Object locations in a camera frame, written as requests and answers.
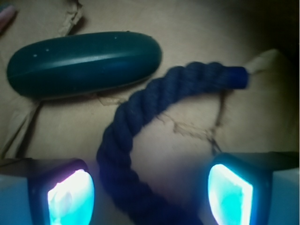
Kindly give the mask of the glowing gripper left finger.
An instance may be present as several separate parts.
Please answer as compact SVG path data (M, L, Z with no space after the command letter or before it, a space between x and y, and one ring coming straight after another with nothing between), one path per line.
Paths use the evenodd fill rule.
M71 159L2 159L2 225L88 225L95 187L86 163Z

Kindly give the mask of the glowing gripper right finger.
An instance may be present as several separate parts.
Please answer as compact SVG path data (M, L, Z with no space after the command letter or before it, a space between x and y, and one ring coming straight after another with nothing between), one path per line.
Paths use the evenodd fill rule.
M208 199L219 225L298 225L297 152L221 153L208 172Z

